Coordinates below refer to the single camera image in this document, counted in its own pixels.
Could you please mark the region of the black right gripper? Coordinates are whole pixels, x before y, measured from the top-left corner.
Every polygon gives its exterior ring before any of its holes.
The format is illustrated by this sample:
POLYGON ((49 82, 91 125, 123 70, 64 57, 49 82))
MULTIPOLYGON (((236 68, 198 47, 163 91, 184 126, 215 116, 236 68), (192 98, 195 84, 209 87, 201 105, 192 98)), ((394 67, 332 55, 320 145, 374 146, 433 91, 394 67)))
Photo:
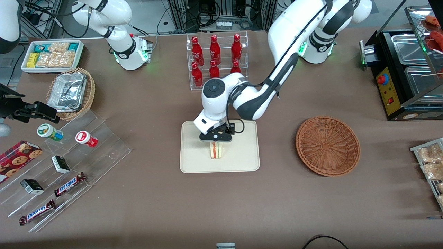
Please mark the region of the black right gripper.
POLYGON ((0 85, 0 117, 15 119, 22 123, 29 123, 30 119, 43 119, 52 123, 59 123, 57 110, 44 103, 33 103, 33 112, 29 103, 22 100, 25 95, 0 85))

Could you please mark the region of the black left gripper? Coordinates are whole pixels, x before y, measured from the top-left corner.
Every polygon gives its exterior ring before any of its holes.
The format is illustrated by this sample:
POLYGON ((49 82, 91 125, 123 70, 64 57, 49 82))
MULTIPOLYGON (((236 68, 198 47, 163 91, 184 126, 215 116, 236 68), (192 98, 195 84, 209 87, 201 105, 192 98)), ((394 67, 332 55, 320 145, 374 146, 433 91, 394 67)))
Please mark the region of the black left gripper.
POLYGON ((218 127, 212 127, 212 129, 210 129, 208 131, 208 134, 219 134, 219 135, 223 135, 223 134, 228 134, 228 135, 234 135, 235 134, 235 123, 230 122, 230 123, 223 123, 221 126, 218 127))

